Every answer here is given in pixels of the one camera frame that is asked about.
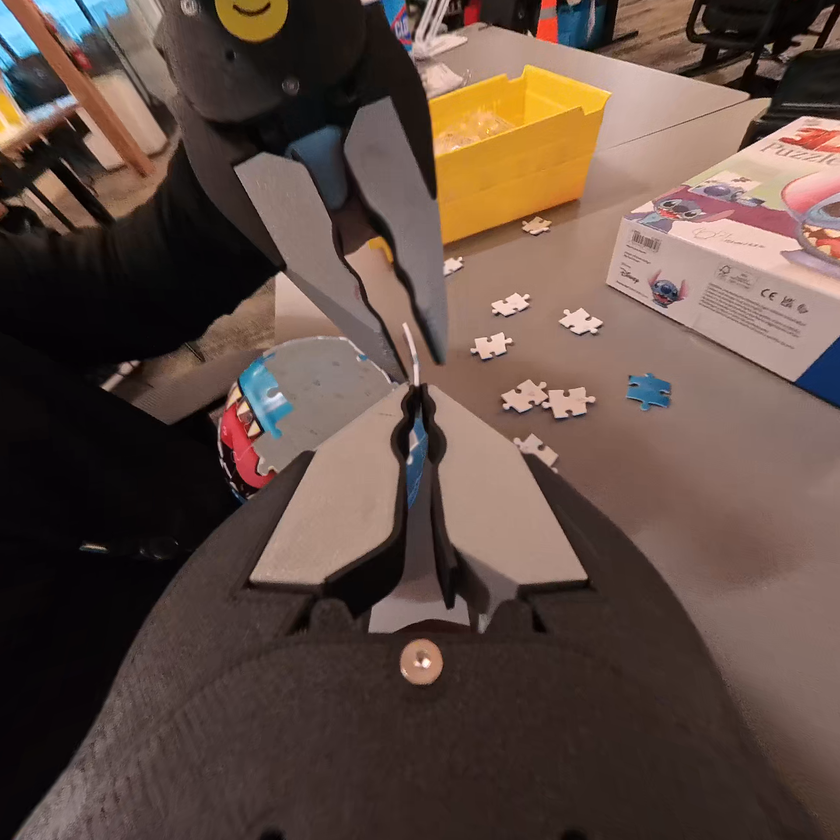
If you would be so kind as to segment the wooden beam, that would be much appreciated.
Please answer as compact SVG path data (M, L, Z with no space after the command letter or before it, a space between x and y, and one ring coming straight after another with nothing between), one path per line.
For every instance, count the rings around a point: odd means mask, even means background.
M30 1L4 1L3 3L35 43L52 70L64 82L72 96L86 110L122 161L137 175L152 176L155 173L155 167L151 159L142 151L89 76L78 69L62 43L52 34L45 17L35 3Z

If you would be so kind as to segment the light blue curved puzzle piece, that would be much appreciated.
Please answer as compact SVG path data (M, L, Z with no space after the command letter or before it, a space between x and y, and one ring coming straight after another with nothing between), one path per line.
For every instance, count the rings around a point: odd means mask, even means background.
M413 333L407 322L402 324L402 330L412 362L412 384L419 388L421 366ZM414 412L413 426L408 436L408 452L406 456L406 497L408 507L412 507L417 499L427 456L427 431L424 425L423 409L417 405Z

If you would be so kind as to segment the colourful puzzle ball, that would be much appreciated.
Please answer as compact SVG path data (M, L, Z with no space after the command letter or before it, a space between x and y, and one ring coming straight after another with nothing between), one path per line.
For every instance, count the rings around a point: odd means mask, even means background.
M312 452L396 384L351 341L293 339L267 350L231 385L217 425L224 475L241 503Z

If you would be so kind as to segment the clear plastic bags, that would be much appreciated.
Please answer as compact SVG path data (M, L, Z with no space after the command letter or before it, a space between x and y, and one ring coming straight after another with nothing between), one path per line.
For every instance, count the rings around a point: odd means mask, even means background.
M494 111L476 110L441 129L434 136L434 154L439 157L489 140L517 128Z

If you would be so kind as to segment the blue container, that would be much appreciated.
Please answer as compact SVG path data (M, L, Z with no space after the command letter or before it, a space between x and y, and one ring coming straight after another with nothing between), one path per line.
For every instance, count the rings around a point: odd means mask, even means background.
M603 42L607 1L559 1L556 7L557 41L561 46L594 49Z

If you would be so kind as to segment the scattered white puzzle pieces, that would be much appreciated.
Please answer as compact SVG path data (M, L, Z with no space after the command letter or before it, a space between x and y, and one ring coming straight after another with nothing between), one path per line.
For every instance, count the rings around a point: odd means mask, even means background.
M508 225L447 246L459 263L446 279L448 362L427 375L507 438L558 453L557 433L606 405L593 370L606 347L606 254L584 234L576 222L536 236Z

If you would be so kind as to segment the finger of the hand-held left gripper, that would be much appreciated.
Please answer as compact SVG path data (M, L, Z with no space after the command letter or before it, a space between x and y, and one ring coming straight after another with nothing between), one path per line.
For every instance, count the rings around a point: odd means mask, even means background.
M343 257L333 221L308 168L258 153L234 168L285 264L284 273L331 323L394 382L407 373L361 279Z
M438 203L429 191L392 98L363 105L344 140L344 162L370 226L392 252L430 357L448 354L448 300Z

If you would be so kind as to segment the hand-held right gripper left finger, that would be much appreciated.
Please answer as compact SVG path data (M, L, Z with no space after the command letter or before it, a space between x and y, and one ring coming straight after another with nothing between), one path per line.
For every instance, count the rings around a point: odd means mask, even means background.
M401 580L409 438L421 393L402 385L321 444L248 582L367 613Z

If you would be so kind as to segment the yellow plastic bin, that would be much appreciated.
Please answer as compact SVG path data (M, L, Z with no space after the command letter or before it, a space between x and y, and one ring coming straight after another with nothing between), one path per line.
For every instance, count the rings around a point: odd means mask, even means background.
M612 93L526 65L428 103L433 135L476 110L517 128L435 157L445 245L582 196Z

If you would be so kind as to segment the cartoon printed puzzle box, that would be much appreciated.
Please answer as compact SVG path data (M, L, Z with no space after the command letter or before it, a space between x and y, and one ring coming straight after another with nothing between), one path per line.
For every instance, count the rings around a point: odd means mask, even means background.
M839 406L839 121L800 117L626 214L607 286Z

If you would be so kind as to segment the blue flat puzzle piece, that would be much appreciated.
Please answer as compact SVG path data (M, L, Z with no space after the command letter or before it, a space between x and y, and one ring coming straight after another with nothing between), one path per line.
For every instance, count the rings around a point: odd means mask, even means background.
M626 399L639 403L643 411L654 406L668 408L671 396L671 384L653 374L630 374L627 377Z

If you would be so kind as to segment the black office chair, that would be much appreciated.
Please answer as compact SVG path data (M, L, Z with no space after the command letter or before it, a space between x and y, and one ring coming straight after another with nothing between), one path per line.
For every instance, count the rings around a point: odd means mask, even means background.
M801 117L839 120L839 49L812 49L793 58L780 80L756 76L742 90L751 99L770 98L753 119L739 149Z
M762 60L781 63L804 36L825 46L838 21L836 1L695 1L686 22L686 38L703 52L697 63L676 71L702 77L747 60L742 75L730 83L745 89L758 75Z

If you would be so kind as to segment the person's left forearm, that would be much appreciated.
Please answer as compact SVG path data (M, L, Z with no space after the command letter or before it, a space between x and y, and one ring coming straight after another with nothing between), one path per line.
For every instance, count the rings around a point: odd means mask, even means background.
M200 338L279 268L209 200L179 143L152 197L109 227L2 231L2 363L145 360Z

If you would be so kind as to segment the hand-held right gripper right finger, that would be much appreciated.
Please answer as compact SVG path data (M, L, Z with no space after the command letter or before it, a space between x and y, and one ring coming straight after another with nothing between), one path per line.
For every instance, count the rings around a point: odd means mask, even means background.
M430 527L446 608L492 616L531 594L580 589L589 576L528 459L435 385L422 385Z

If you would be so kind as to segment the white packet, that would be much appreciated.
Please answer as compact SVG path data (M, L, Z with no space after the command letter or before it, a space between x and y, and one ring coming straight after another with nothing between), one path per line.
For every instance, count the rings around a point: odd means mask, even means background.
M442 97L462 88L466 80L441 62L426 62L417 66L427 100Z

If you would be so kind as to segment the blue wipes bottle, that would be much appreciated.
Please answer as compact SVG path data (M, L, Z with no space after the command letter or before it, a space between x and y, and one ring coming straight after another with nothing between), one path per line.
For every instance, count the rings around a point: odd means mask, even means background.
M411 19L408 13L407 1L381 1L388 24L402 47L411 54L413 52L413 34Z

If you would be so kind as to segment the white cabinet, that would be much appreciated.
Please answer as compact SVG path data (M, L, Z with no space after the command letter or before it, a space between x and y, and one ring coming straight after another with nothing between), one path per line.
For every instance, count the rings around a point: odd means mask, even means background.
M165 133L123 71L115 70L96 76L91 81L147 156L152 157L163 151L167 145ZM84 143L99 164L109 172L124 167L126 164L123 158L100 131L88 111L80 108L78 115L90 130Z

